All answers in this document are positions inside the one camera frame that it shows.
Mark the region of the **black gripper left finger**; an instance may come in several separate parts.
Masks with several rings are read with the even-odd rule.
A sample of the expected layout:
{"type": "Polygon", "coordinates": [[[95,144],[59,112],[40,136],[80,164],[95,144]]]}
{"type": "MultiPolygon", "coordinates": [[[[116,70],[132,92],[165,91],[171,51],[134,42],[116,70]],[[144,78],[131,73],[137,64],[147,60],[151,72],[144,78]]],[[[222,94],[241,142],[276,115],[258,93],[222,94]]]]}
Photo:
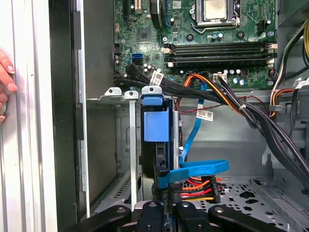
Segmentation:
{"type": "Polygon", "coordinates": [[[144,202],[133,211],[114,205],[88,219],[74,224],[65,232],[162,232],[164,207],[159,202],[144,202]]]}

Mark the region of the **person's hand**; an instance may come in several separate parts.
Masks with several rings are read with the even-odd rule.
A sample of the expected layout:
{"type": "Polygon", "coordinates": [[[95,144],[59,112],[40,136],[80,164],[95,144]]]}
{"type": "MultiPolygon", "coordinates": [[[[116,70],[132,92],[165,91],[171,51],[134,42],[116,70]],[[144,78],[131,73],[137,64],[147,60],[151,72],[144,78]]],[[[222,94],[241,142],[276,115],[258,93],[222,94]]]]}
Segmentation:
{"type": "Polygon", "coordinates": [[[14,81],[15,68],[9,56],[0,49],[0,122],[5,120],[7,101],[11,94],[17,92],[14,81]]]}

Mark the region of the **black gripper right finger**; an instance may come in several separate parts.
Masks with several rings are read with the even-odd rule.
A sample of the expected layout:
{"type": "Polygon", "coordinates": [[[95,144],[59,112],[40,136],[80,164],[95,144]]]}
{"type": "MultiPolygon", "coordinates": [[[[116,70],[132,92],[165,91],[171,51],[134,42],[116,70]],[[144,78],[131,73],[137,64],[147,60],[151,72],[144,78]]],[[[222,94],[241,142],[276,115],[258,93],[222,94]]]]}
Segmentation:
{"type": "Polygon", "coordinates": [[[190,202],[175,205],[178,232],[282,232],[269,223],[224,205],[214,205],[204,212],[190,202]]]}

